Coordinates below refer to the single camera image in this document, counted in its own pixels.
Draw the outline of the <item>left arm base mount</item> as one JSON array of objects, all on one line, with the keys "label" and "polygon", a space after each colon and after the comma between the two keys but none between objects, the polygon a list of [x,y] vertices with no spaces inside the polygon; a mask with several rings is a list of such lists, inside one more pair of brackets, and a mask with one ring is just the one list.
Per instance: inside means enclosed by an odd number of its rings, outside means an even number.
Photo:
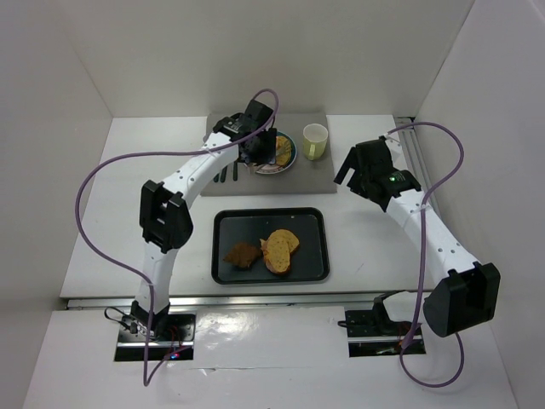
[{"label": "left arm base mount", "polygon": [[[132,315],[122,309],[107,307],[104,316],[118,324],[118,340],[114,360],[116,362],[142,362],[146,328]],[[195,314],[172,314],[162,326],[152,333],[149,342],[149,360],[169,361],[193,360]]]}]

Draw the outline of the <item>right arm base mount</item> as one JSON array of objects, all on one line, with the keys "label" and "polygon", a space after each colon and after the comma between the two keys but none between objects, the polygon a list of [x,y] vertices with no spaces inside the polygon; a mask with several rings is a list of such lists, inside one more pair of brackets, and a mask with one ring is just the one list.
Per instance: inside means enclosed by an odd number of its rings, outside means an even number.
[{"label": "right arm base mount", "polygon": [[409,321],[392,321],[384,301],[399,291],[390,291],[374,298],[370,307],[345,311],[337,325],[346,330],[350,358],[394,356],[401,352],[402,338],[410,330]]}]

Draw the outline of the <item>small seeded bread slice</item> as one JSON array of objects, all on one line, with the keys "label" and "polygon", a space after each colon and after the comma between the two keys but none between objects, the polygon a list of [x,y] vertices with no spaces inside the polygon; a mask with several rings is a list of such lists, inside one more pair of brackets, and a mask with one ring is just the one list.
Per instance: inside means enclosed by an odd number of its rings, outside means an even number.
[{"label": "small seeded bread slice", "polygon": [[284,135],[278,135],[276,138],[276,165],[283,167],[289,164],[292,153],[291,139]]}]

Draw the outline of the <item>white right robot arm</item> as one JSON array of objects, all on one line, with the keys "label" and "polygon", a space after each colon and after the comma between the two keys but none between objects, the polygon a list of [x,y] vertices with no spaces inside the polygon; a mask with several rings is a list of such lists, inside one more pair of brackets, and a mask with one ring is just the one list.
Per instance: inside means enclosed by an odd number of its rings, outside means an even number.
[{"label": "white right robot arm", "polygon": [[350,148],[335,183],[347,183],[352,193],[370,200],[403,228],[411,242],[425,247],[425,272],[435,288],[423,299],[423,316],[439,337],[492,320],[501,275],[492,263],[482,264],[465,250],[444,225],[408,170],[398,170],[386,139]]}]

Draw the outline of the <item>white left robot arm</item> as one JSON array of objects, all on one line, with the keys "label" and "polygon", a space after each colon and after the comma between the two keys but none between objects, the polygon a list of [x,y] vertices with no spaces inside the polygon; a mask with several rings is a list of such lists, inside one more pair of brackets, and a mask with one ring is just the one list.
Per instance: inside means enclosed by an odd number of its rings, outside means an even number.
[{"label": "white left robot arm", "polygon": [[141,189],[140,225],[145,241],[141,286],[131,314],[155,332],[169,313],[169,284],[178,250],[193,232],[190,209],[196,197],[229,164],[268,164],[276,156],[276,112],[252,100],[244,112],[219,120],[171,176]]}]

